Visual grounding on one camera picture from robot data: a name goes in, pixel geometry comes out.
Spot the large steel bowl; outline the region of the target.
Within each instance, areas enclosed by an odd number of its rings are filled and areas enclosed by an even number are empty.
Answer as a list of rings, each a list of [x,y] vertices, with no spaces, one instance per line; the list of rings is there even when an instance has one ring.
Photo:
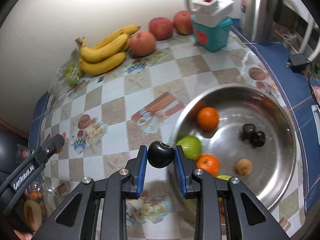
[[[204,131],[197,125],[196,116],[204,107],[215,108],[219,123],[215,130]],[[242,140],[244,124],[254,124],[263,131],[266,141],[253,147]],[[244,84],[225,84],[211,88],[194,98],[175,122],[169,143],[175,145],[186,136],[197,137],[203,153],[220,161],[220,174],[236,176],[236,164],[248,159],[253,165],[249,175],[240,179],[267,209],[272,209],[288,187],[297,156],[297,139],[290,115],[276,98],[262,90]]]

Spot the peach coloured apple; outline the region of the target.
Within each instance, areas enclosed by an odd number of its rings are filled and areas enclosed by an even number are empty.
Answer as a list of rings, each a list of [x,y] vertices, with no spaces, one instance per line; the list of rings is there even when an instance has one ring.
[[[130,53],[136,57],[150,55],[156,50],[156,38],[149,31],[139,31],[130,41]]]

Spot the white shelf rack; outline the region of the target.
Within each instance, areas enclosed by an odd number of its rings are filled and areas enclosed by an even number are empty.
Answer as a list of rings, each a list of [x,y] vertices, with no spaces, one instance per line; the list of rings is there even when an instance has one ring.
[[[303,54],[312,63],[319,58],[319,25],[301,0],[283,0],[276,38],[291,54]]]

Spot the red apple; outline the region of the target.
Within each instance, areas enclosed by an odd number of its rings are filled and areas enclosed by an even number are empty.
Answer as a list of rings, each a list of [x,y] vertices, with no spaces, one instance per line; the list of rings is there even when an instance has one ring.
[[[182,10],[175,14],[173,25],[179,34],[191,35],[193,33],[193,25],[190,17],[191,13],[187,10]]]
[[[153,18],[149,23],[149,32],[151,32],[158,41],[167,40],[173,35],[172,22],[164,17]]]

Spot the white phone stand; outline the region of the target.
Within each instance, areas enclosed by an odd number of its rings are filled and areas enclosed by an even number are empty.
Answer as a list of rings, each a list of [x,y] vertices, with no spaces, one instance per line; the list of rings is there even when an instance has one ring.
[[[320,110],[318,105],[312,105],[311,111],[316,126],[318,144],[320,145]]]

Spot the red apple middle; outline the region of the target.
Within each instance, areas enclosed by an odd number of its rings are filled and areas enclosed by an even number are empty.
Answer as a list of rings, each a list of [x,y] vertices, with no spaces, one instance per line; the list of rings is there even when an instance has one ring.
[[[173,35],[172,22],[164,17],[153,18],[149,23],[149,32],[151,32],[158,41],[167,40]]]

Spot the blue plaid cloth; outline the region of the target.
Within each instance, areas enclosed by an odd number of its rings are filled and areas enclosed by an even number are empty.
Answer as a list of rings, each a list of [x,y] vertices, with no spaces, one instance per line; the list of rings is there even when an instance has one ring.
[[[286,66],[289,52],[281,43],[262,46],[251,42],[240,33],[239,19],[232,21],[231,31],[264,65],[292,115],[301,147],[305,210],[309,211],[319,200],[319,143],[311,109],[316,102],[310,92],[309,82],[303,74],[293,73]]]

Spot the green mango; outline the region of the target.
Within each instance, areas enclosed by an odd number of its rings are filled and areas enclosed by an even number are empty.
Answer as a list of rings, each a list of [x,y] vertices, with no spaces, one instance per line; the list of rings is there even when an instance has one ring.
[[[195,136],[186,136],[176,142],[183,149],[186,158],[197,161],[202,153],[202,145],[200,140]]]
[[[231,176],[221,174],[221,175],[216,176],[216,178],[228,181],[231,178]]]

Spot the orange tangerine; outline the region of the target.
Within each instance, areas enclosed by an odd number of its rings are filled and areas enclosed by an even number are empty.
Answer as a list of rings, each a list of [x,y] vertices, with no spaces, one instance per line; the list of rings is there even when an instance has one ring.
[[[198,126],[205,131],[213,131],[219,123],[219,114],[215,108],[204,107],[196,117]]]
[[[201,154],[195,164],[197,168],[200,168],[210,173],[214,177],[216,177],[219,174],[220,161],[216,156],[212,154]]]

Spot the clear plastic package red logo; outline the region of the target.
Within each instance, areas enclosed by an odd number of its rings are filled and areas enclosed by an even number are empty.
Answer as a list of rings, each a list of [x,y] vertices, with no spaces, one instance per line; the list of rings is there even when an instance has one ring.
[[[34,153],[34,150],[27,148],[24,145],[17,145],[17,150],[16,150],[16,163],[21,164],[30,157]]]

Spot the teal plastic box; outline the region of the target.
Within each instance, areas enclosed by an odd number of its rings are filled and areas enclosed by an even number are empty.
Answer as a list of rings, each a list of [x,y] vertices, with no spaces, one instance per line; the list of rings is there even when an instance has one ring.
[[[191,16],[190,19],[193,25],[194,38],[198,44],[208,51],[216,51],[227,46],[229,31],[233,24],[230,17],[225,18],[215,27],[197,23],[194,16]]]

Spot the black plum with stem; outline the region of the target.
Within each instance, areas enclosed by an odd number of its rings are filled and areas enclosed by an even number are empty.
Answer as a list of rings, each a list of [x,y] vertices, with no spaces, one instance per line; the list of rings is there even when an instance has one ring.
[[[148,162],[154,168],[165,168],[174,158],[174,148],[161,141],[152,142],[148,148]]]

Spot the black power adapter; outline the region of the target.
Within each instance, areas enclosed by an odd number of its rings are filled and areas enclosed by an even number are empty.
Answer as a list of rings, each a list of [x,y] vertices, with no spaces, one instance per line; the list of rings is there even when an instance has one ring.
[[[308,62],[303,54],[292,54],[289,56],[286,64],[293,73],[300,73],[306,69]]]

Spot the clear bag of green fruit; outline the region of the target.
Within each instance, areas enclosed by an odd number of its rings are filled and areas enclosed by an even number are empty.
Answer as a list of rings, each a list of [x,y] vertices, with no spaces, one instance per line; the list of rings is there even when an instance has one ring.
[[[74,49],[69,60],[56,71],[49,86],[49,94],[59,98],[73,90],[82,81],[84,72],[79,67],[79,58],[79,50]]]

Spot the larger tan longan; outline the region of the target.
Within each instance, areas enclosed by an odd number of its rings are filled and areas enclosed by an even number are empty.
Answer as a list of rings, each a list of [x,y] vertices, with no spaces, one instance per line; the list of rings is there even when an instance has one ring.
[[[236,164],[236,172],[241,176],[249,175],[252,171],[253,165],[248,159],[240,159]]]

